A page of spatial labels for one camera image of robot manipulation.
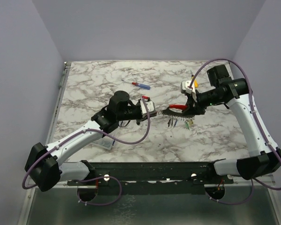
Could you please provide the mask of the grey key organizer red handle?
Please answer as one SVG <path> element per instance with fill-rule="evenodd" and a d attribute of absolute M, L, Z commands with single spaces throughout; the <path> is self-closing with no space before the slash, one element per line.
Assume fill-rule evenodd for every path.
<path fill-rule="evenodd" d="M 195 115 L 187 113 L 188 106 L 186 105 L 169 105 L 166 109 L 161 111 L 163 116 L 170 119 L 193 119 Z"/>

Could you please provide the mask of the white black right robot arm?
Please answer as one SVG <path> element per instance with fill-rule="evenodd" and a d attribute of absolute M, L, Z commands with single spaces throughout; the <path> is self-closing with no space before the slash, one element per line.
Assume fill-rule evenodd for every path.
<path fill-rule="evenodd" d="M 281 167 L 281 148 L 269 134 L 257 111 L 253 96 L 249 94 L 244 78 L 232 79 L 225 65 L 207 71 L 214 89 L 198 92 L 191 81 L 181 82 L 180 90 L 187 96 L 185 116 L 205 114 L 213 105 L 226 105 L 235 115 L 247 143 L 249 156 L 242 159 L 223 159 L 213 163 L 206 171 L 206 179 L 217 183 L 223 175 L 240 176 L 245 180 L 275 172 Z"/>

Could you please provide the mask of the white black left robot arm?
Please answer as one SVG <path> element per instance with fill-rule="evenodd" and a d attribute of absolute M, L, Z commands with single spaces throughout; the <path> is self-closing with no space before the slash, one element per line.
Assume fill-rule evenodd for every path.
<path fill-rule="evenodd" d="M 118 128 L 119 122 L 135 120 L 140 124 L 154 116 L 155 104 L 149 97 L 143 96 L 137 104 L 133 104 L 127 92 L 116 91 L 108 105 L 93 115 L 81 128 L 46 146 L 37 143 L 31 148 L 24 167 L 26 174 L 22 188 L 29 189 L 26 185 L 27 178 L 31 178 L 41 191 L 47 191 L 57 183 L 68 180 L 79 180 L 84 185 L 91 184 L 94 173 L 90 163 L 68 163 L 66 160 L 88 144 L 106 136 L 120 142 L 120 139 L 111 136 L 111 132 Z"/>

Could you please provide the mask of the green key tag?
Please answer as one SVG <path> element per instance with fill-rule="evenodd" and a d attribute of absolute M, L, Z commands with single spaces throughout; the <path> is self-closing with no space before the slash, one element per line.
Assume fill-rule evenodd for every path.
<path fill-rule="evenodd" d="M 185 121 L 185 127 L 186 127 L 186 129 L 190 130 L 188 121 Z"/>

